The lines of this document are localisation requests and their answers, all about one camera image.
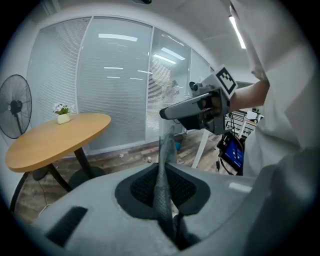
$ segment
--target glass partition wall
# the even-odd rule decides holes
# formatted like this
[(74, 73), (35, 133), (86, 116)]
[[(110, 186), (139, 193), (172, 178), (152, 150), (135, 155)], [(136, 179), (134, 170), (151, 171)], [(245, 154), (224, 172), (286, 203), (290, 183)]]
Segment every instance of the glass partition wall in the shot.
[[(34, 112), (31, 126), (55, 118), (54, 103), (77, 113), (111, 116), (107, 130), (89, 145), (102, 153), (154, 142), (162, 108), (190, 98), (189, 81), (210, 74), (210, 65), (185, 42), (147, 24), (86, 17), (41, 29), (27, 80)], [(175, 132), (182, 125), (173, 121)]]

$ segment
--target round wooden table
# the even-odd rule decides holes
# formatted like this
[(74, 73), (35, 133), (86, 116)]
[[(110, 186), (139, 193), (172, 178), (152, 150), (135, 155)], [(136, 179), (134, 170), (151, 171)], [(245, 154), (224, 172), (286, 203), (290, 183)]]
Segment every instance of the round wooden table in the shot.
[[(14, 141), (5, 155), (5, 164), (17, 173), (47, 167), (58, 183), (69, 192), (85, 180), (104, 174), (102, 169), (89, 165), (82, 146), (98, 137), (110, 122), (110, 116), (101, 113), (71, 115), (70, 122), (64, 124), (58, 124), (56, 119), (45, 122)], [(77, 171), (68, 184), (52, 163), (72, 152), (82, 170)]]

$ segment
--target gray fabric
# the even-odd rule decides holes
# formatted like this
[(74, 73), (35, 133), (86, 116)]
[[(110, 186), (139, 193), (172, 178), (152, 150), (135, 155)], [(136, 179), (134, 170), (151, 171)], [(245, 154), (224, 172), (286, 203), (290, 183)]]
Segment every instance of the gray fabric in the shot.
[(175, 127), (172, 125), (165, 135), (159, 153), (159, 167), (154, 186), (153, 208), (157, 212), (159, 225), (171, 239), (174, 239), (174, 228), (171, 209), (171, 194), (165, 170), (167, 162), (176, 162)]
[(39, 235), (46, 234), (73, 206), (88, 209), (65, 245), (78, 256), (153, 255), (178, 252), (156, 220), (128, 215), (115, 198), (115, 189), (125, 178), (150, 164), (91, 179), (72, 190), (37, 218), (33, 226)]
[(201, 240), (221, 227), (249, 195), (247, 192), (231, 189), (230, 183), (253, 187), (256, 182), (256, 179), (252, 177), (222, 175), (175, 163), (170, 163), (170, 165), (206, 182), (210, 188), (210, 197), (200, 212), (183, 217), (188, 232)]

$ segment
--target standing fan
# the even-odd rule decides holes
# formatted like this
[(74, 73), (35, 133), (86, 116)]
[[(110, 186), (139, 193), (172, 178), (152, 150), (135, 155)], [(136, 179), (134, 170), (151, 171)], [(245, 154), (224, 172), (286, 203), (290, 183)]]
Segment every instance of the standing fan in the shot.
[(9, 76), (0, 88), (0, 129), (11, 139), (24, 134), (32, 112), (30, 88), (18, 74)]

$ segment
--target table leg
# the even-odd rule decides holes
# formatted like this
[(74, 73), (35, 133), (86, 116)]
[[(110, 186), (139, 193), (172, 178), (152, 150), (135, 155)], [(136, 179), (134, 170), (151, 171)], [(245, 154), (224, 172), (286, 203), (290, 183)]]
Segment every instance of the table leg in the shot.
[(49, 172), (49, 170), (47, 167), (42, 167), (42, 168), (34, 170), (32, 172), (32, 177), (35, 181), (40, 181), (47, 175), (48, 172)]
[(88, 162), (88, 159), (86, 158), (85, 152), (82, 149), (82, 147), (80, 147), (79, 149), (74, 151), (74, 154), (75, 154), (76, 159), (80, 163), (83, 171), (88, 176), (88, 178), (89, 179), (93, 179), (94, 178), (94, 174), (92, 172), (91, 166), (90, 166), (90, 164)]
[(55, 178), (55, 180), (63, 187), (67, 192), (70, 192), (72, 188), (69, 184), (61, 177), (57, 169), (54, 167), (52, 163), (46, 166), (51, 173), (51, 175)]
[(74, 151), (74, 154), (76, 159), (79, 161), (82, 169), (77, 170), (69, 180), (69, 185), (73, 189), (90, 179), (105, 175), (105, 171), (101, 168), (90, 166), (82, 148), (79, 148), (76, 151)]

